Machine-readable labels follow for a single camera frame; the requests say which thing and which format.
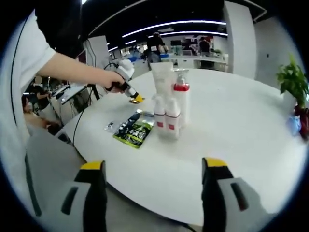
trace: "black ceiling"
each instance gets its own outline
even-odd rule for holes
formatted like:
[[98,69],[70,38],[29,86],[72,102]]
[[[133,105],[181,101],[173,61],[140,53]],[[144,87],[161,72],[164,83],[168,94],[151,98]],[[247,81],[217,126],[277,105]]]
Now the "black ceiling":
[[[248,6],[253,19],[264,12],[264,10],[247,1],[231,1]],[[83,37],[87,38],[89,33],[104,20],[136,2],[138,0],[88,0],[83,5],[82,12]],[[108,42],[111,43],[110,48],[114,46],[121,47],[132,40],[145,41],[147,36],[151,35],[154,30],[158,30],[158,28],[122,38],[124,34],[156,24],[180,20],[223,21],[224,0],[190,0],[182,2],[179,0],[146,0],[114,16],[98,27],[89,37],[106,35]],[[268,7],[266,0],[252,0],[252,2],[266,9]],[[269,14],[265,14],[258,20],[265,19],[268,16]],[[225,29],[218,27],[216,24],[181,24],[173,25],[172,28],[175,31],[206,30],[225,33]]]

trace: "white bottle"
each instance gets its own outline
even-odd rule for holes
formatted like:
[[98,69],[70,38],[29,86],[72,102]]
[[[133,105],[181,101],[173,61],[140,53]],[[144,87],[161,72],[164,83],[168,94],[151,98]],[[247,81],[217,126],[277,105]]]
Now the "white bottle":
[[175,72],[177,73],[178,78],[174,85],[173,93],[182,113],[181,126],[184,126],[190,121],[190,85],[185,78],[188,69],[176,69]]
[[165,109],[164,101],[161,96],[156,96],[154,104],[154,119],[159,135],[166,134],[166,121],[165,121]]
[[172,139],[178,139],[181,127],[180,122],[181,111],[175,98],[170,98],[168,100],[165,111],[166,111],[167,134]]

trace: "white t-shirt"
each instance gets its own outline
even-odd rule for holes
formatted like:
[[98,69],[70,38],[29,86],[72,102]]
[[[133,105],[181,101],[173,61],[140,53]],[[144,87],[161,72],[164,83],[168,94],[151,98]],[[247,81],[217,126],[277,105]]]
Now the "white t-shirt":
[[30,212],[33,208],[25,169],[29,134],[21,96],[55,53],[39,30],[33,11],[11,35],[0,61],[0,159],[14,191]]

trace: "white round table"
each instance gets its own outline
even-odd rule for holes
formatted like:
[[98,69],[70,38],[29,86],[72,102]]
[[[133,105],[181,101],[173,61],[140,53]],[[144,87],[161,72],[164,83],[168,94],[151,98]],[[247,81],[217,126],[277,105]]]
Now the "white round table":
[[[108,94],[87,108],[75,146],[87,161],[106,160],[107,181],[137,204],[167,218],[202,225],[203,157],[223,159],[269,212],[278,212],[302,173],[306,145],[292,137],[285,123],[283,97],[277,89],[241,76],[191,69],[191,124],[178,141],[164,141],[156,129],[140,149],[114,139],[104,128],[125,121],[136,109],[152,110],[151,72],[132,86],[146,100],[133,105],[121,94]],[[72,139],[75,117],[65,130]]]

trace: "green package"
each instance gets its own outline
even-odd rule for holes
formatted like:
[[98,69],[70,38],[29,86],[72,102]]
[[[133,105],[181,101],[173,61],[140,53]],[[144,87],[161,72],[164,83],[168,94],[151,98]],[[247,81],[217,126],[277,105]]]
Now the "green package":
[[122,123],[113,137],[124,144],[140,148],[154,127],[154,115],[137,110],[126,122]]

